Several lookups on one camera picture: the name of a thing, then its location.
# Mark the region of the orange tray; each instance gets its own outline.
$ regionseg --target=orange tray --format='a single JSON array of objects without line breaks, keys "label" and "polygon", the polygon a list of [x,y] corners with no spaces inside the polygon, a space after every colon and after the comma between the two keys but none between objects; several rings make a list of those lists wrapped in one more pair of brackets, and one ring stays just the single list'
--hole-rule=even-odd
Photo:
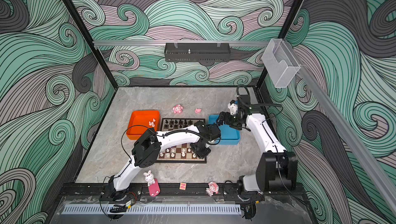
[{"label": "orange tray", "polygon": [[[155,119],[154,130],[158,131],[158,123],[161,119],[161,116],[160,112],[157,110],[134,111],[131,115],[131,119],[129,120],[128,127],[133,125],[143,125],[147,128],[152,128],[149,126],[148,122],[152,122],[153,118]],[[141,126],[132,127],[126,132],[126,136],[131,140],[137,140],[147,130],[147,128]]]}]

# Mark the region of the chessboard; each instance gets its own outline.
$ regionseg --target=chessboard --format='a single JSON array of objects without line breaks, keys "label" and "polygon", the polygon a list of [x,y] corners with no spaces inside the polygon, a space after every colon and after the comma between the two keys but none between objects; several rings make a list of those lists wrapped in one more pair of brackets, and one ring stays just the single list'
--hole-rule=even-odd
[{"label": "chessboard", "polygon": [[[181,129],[187,126],[193,125],[194,123],[205,119],[201,118],[163,118],[161,122],[161,131],[171,131],[174,129]],[[206,163],[206,157],[204,159],[198,158],[192,151],[190,143],[184,143],[181,145],[166,148],[160,151],[157,161],[160,163]]]}]

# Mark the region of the small wooden block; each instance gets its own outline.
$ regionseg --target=small wooden block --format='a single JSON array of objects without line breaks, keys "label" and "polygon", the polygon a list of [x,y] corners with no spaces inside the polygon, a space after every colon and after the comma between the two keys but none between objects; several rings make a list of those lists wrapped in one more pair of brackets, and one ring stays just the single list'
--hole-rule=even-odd
[{"label": "small wooden block", "polygon": [[154,180],[155,184],[150,184],[150,186],[148,187],[151,197],[155,197],[160,193],[160,186],[158,185],[158,181],[156,178]]},{"label": "small wooden block", "polygon": [[179,189],[186,190],[187,183],[180,183]]}]

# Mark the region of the black metal frame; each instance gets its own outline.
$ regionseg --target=black metal frame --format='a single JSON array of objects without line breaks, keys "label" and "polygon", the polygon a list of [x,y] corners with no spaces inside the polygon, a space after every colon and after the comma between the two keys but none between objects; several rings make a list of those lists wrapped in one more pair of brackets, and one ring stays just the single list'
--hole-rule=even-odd
[{"label": "black metal frame", "polygon": [[[125,203],[127,200],[129,200],[131,197],[127,197],[124,199],[125,201],[120,201],[120,202],[113,202],[109,201],[107,198],[108,194],[110,192],[104,192],[104,194],[101,194],[101,192],[104,191],[105,186],[107,184],[101,184],[101,183],[92,183],[92,184],[76,184],[76,183],[66,183],[63,185],[62,189],[59,192],[59,195],[57,196],[55,203],[53,204],[51,210],[48,212],[48,217],[45,221],[45,224],[50,223],[52,220],[52,217],[55,214],[55,211],[57,210],[58,205],[62,201],[63,197],[89,197],[89,196],[97,196],[98,199],[101,199],[102,202],[109,202],[109,203]],[[214,202],[220,202],[220,201],[225,201],[225,202],[235,202],[235,204],[240,204],[241,207],[244,207],[245,205],[250,204],[251,202],[254,201],[261,201],[262,199],[265,199],[265,196],[269,196],[275,200],[277,200],[277,197],[279,196],[284,196],[290,195],[284,191],[266,191],[262,192],[262,194],[258,192],[248,192],[249,196],[251,198],[251,201],[248,202],[243,202],[241,201],[238,196],[237,196],[237,187],[238,185],[236,183],[218,183],[219,185],[219,193],[214,194],[211,198],[213,199]],[[177,196],[177,197],[209,197],[206,193],[206,188],[207,188],[207,183],[187,183],[186,190],[181,190],[179,189],[180,183],[159,183],[159,187],[161,189],[160,194],[158,194],[157,197],[151,197],[150,193],[148,191],[148,187],[146,183],[131,183],[129,189],[134,189],[134,193],[137,197],[137,201],[143,202],[143,203],[149,203],[153,200],[156,200],[156,202],[159,201],[160,197],[172,197],[172,196]],[[291,191],[291,193],[295,197],[301,197],[302,201],[306,204],[306,208],[308,210],[308,215],[312,221],[313,224],[318,224],[318,221],[315,217],[314,210],[310,204],[310,201],[308,199],[308,196],[306,195],[304,186],[301,183],[297,183],[296,189]]]},{"label": "black metal frame", "polygon": [[98,63],[101,65],[103,71],[105,72],[107,78],[110,80],[111,85],[116,90],[118,88],[116,79],[114,78],[113,74],[111,73],[110,69],[107,67],[106,61],[103,58],[101,52],[95,48],[93,45],[93,39],[91,34],[87,30],[82,21],[81,17],[79,16],[76,7],[74,6],[72,0],[62,0],[63,4],[66,6],[66,9],[69,11],[72,19],[77,25],[77,28],[80,30],[80,33],[84,37],[85,41],[87,42],[88,46],[90,47],[93,55],[95,56]]},{"label": "black metal frame", "polygon": [[[82,159],[81,165],[80,165],[76,175],[78,175],[80,173],[80,171],[81,171],[81,168],[82,168],[82,166],[83,166],[83,164],[84,164],[84,162],[85,162],[85,160],[87,158],[87,155],[88,155],[88,153],[90,151],[90,148],[92,147],[92,144],[93,144],[93,142],[94,142],[94,140],[96,138],[96,135],[97,135],[97,133],[98,133],[98,131],[99,131],[101,125],[102,125],[102,122],[103,122],[103,120],[104,120],[104,118],[105,118],[105,116],[106,116],[106,114],[107,114],[107,112],[109,110],[109,107],[111,106],[112,100],[113,100],[113,98],[114,98],[114,96],[115,96],[115,94],[116,94],[116,92],[117,92],[119,87],[125,87],[125,88],[128,88],[128,87],[143,87],[143,88],[146,88],[146,87],[151,87],[151,88],[152,87],[157,87],[157,88],[235,88],[236,87],[236,86],[222,86],[222,85],[219,85],[219,86],[164,86],[164,85],[118,86],[114,76],[112,75],[112,73],[110,71],[110,69],[107,67],[107,64],[106,64],[105,59],[103,58],[103,55],[101,54],[101,52],[98,49],[95,48],[95,46],[93,44],[93,39],[92,39],[89,31],[86,29],[81,17],[79,16],[79,14],[77,12],[77,9],[75,8],[74,4],[72,3],[72,0],[62,0],[62,1],[63,1],[64,5],[66,6],[67,10],[69,11],[72,19],[75,21],[75,23],[77,25],[77,28],[82,33],[82,36],[84,37],[85,41],[88,43],[90,49],[92,50],[92,53],[94,54],[95,58],[98,61],[98,63],[101,65],[102,69],[106,73],[106,76],[110,80],[113,88],[115,89],[115,92],[114,92],[114,94],[113,94],[113,96],[111,98],[111,101],[110,101],[110,103],[109,103],[109,105],[108,105],[108,107],[107,107],[107,109],[105,111],[105,114],[104,114],[104,116],[103,116],[103,118],[102,118],[102,120],[101,120],[101,122],[100,122],[100,124],[98,126],[98,129],[96,130],[96,132],[95,132],[95,134],[93,136],[92,142],[91,142],[90,146],[88,147],[84,158]],[[294,18],[296,17],[302,2],[303,2],[303,0],[294,0],[294,2],[292,4],[292,7],[291,7],[291,10],[290,10],[290,12],[289,12],[289,14],[288,14],[288,16],[287,16],[287,18],[285,20],[285,23],[284,23],[284,25],[283,25],[280,33],[279,33],[278,38],[284,39],[286,37],[286,34],[287,34],[292,22],[294,21]],[[267,69],[263,68],[263,71],[262,71],[262,73],[260,75],[260,78],[257,81],[257,84],[247,85],[247,87],[252,87],[253,88],[255,96],[256,96],[257,101],[259,103],[271,102],[268,90],[266,89],[265,85],[263,84],[267,74],[268,74]],[[265,108],[263,108],[263,110],[265,112],[265,115],[269,116],[267,110]],[[269,123],[269,126],[272,129],[272,131],[275,133],[275,130],[274,130],[273,125],[272,125],[270,120],[268,120],[268,123]],[[98,184],[96,184],[96,183],[95,184],[79,184],[79,183],[75,183],[75,180],[74,180],[73,183],[64,184],[62,189],[61,189],[61,191],[60,191],[60,193],[59,193],[59,195],[58,195],[58,197],[55,200],[55,203],[53,204],[51,210],[48,212],[48,218],[46,219],[45,223],[49,223],[51,221],[52,216],[54,215],[58,204],[62,200],[62,197],[64,197],[64,196],[77,196],[77,195],[96,195],[96,194],[99,197],[100,192],[102,192],[104,185],[105,184],[100,184],[100,183],[98,183]],[[231,184],[222,184],[222,183],[220,183],[219,186],[220,186],[221,194],[215,195],[215,196],[218,196],[218,197],[223,198],[223,199],[224,199],[225,196],[226,196],[226,198],[231,197],[231,195],[227,196],[227,195],[223,194],[223,187],[226,187],[226,188],[227,187],[232,187],[230,185]],[[142,188],[142,194],[139,196],[139,198],[142,197],[142,196],[150,197],[149,194],[148,194],[149,191],[148,191],[147,186],[146,186],[145,183],[135,184],[135,186]],[[207,187],[206,183],[202,183],[202,184],[201,183],[199,183],[199,184],[188,184],[189,188],[191,188],[191,187],[193,188],[193,190],[188,190],[188,191],[180,190],[178,183],[175,183],[175,184],[161,184],[160,183],[160,186],[161,186],[161,195],[163,195],[163,196],[165,196],[165,195],[166,196],[173,196],[173,195],[177,195],[177,196],[207,196],[207,194],[205,192],[205,189]],[[309,211],[308,211],[309,216],[310,216],[312,222],[314,224],[317,224],[317,220],[315,218],[314,211],[312,209],[312,206],[310,205],[308,197],[305,194],[303,186],[301,184],[297,184],[297,188],[296,188],[295,191],[293,191],[293,193],[295,195],[302,194],[302,198],[303,198],[304,202],[307,204],[308,209],[309,209]],[[280,192],[276,192],[276,191],[272,191],[271,193],[264,192],[263,195],[272,197],[272,196],[274,196],[276,194],[280,194]]]}]

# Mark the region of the pink stand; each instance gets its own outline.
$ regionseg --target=pink stand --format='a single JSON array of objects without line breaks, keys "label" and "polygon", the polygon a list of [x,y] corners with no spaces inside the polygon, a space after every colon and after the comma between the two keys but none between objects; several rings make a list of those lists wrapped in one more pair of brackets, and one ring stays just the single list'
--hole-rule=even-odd
[{"label": "pink stand", "polygon": [[151,197],[155,197],[156,195],[158,195],[160,193],[160,186],[158,185],[158,181],[156,178],[154,180],[155,180],[155,184],[151,184],[148,187]]}]

